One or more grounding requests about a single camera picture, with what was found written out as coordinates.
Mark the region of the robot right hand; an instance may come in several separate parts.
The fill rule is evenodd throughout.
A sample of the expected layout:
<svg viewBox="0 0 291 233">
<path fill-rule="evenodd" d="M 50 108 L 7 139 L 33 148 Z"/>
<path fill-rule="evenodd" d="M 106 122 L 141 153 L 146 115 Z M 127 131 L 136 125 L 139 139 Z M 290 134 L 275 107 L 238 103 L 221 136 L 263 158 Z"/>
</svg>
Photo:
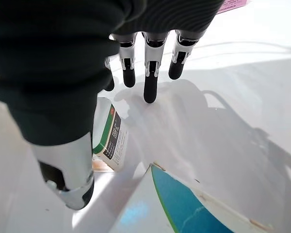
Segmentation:
<svg viewBox="0 0 291 233">
<path fill-rule="evenodd" d="M 220 0 L 0 0 L 0 101 L 33 147 L 42 176 L 73 210 L 94 189 L 98 93 L 111 81 L 111 34 L 201 35 Z"/>
</svg>

